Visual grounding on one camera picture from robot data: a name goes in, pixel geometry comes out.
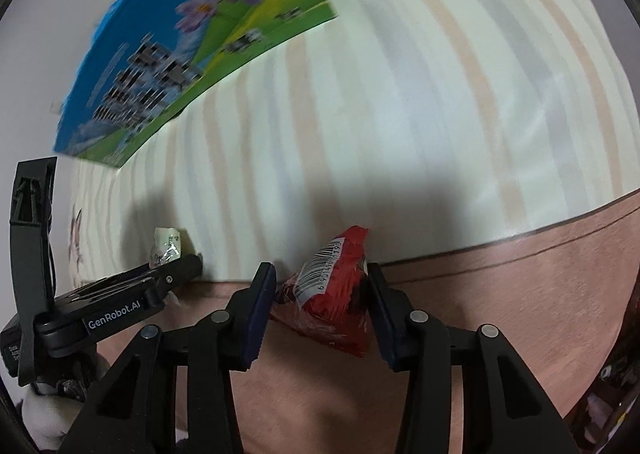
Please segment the clear small candy packet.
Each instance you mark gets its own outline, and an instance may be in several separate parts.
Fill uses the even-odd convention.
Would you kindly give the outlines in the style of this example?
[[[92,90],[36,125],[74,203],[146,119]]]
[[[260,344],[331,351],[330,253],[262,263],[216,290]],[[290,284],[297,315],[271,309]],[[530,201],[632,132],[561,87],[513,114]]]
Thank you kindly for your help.
[[[149,265],[151,268],[171,263],[181,257],[181,235],[175,228],[155,228]]]

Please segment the cat print cushion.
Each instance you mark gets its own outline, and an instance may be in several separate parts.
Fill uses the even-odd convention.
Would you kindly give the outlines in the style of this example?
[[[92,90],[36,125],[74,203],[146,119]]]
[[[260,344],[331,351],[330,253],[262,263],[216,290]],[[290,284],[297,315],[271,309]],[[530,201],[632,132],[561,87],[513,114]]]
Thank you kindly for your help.
[[[70,264],[70,277],[74,283],[80,279],[80,266],[84,263],[81,252],[81,220],[82,209],[77,209],[76,206],[73,206],[67,255],[68,263]]]

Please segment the striped cream blanket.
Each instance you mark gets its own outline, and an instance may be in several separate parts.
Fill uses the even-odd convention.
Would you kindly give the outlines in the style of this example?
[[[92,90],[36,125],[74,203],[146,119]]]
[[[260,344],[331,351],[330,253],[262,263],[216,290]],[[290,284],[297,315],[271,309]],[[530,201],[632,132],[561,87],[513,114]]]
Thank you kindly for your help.
[[[76,165],[73,285],[99,279],[81,231],[102,202],[183,217],[299,201],[368,240],[448,199],[471,247],[638,188],[636,101],[591,0],[331,3],[333,20],[208,89],[126,164]]]

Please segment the blue cardboard snack box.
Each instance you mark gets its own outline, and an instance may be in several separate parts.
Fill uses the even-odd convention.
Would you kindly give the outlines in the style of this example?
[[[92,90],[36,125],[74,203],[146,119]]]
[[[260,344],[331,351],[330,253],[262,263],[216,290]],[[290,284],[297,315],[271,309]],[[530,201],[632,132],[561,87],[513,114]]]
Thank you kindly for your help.
[[[333,16],[329,0],[116,0],[63,103],[54,150],[121,167],[197,96]]]

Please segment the red triangular snack packet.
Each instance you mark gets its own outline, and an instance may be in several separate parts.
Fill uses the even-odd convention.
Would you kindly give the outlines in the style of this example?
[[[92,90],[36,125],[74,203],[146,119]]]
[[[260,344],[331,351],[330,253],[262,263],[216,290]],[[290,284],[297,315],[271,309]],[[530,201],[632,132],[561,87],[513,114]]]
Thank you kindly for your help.
[[[352,226],[319,248],[279,284],[270,317],[319,344],[364,356],[370,346],[361,294],[367,235]]]

